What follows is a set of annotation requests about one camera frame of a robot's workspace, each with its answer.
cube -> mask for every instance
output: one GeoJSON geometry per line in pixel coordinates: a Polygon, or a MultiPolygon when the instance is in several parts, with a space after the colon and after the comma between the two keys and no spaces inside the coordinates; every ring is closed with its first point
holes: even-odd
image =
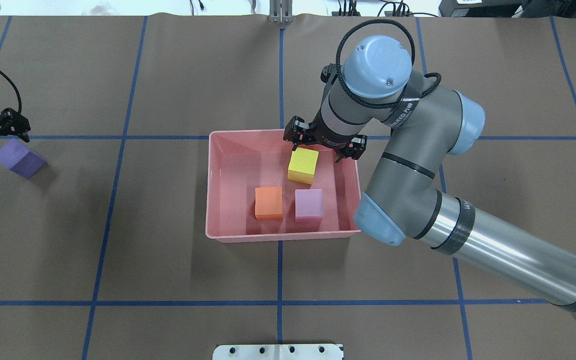
{"type": "Polygon", "coordinates": [[[46,160],[17,139],[11,139],[0,148],[0,163],[6,169],[28,179],[46,163],[46,160]]]}
{"type": "Polygon", "coordinates": [[[295,223],[317,223],[324,219],[324,191],[296,189],[294,191],[295,223]]]}
{"type": "Polygon", "coordinates": [[[318,151],[302,147],[293,151],[290,155],[290,164],[288,164],[288,180],[313,184],[319,155],[318,151]]]}
{"type": "Polygon", "coordinates": [[[284,218],[284,189],[256,187],[254,189],[254,218],[258,221],[281,220],[284,218]]]}

orange block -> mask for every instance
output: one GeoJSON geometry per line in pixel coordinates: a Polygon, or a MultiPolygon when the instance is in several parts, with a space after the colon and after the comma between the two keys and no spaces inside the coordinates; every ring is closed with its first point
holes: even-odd
{"type": "Polygon", "coordinates": [[[254,189],[254,217],[259,221],[281,220],[284,218],[284,189],[277,187],[256,187],[254,189]]]}

light purple cube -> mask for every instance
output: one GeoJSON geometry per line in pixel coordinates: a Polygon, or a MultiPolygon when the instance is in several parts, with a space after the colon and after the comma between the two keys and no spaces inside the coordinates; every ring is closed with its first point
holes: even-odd
{"type": "Polygon", "coordinates": [[[46,161],[17,139],[11,139],[6,145],[0,148],[0,163],[13,173],[28,179],[36,173],[46,161]]]}
{"type": "Polygon", "coordinates": [[[317,223],[324,219],[324,191],[296,189],[294,191],[295,223],[317,223]]]}

light blue cap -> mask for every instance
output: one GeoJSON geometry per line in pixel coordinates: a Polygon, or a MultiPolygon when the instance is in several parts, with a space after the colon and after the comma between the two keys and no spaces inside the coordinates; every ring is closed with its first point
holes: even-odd
{"type": "Polygon", "coordinates": [[[361,193],[361,200],[353,219],[361,231],[382,243],[398,246],[406,239],[406,234],[393,222],[393,219],[366,193],[361,193]]]}
{"type": "Polygon", "coordinates": [[[359,41],[342,66],[350,91],[369,99],[386,98],[400,91],[411,71],[409,52],[399,41],[384,35],[359,41]]]}
{"type": "Polygon", "coordinates": [[[482,105],[470,100],[459,91],[456,91],[461,99],[461,130],[457,142],[448,151],[451,155],[463,154],[470,149],[480,137],[486,124],[486,112],[482,105]]]}

pink bin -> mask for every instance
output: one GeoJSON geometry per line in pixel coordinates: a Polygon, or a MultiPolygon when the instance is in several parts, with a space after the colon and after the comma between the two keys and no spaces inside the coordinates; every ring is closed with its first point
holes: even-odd
{"type": "Polygon", "coordinates": [[[325,146],[319,151],[312,185],[288,180],[293,144],[284,130],[215,131],[208,138],[206,236],[222,243],[269,240],[349,238],[360,230],[353,222],[359,204],[357,162],[342,159],[325,146]],[[283,187],[283,219],[255,219],[255,188],[283,187]],[[321,223],[295,222],[295,189],[323,189],[321,223]]]}

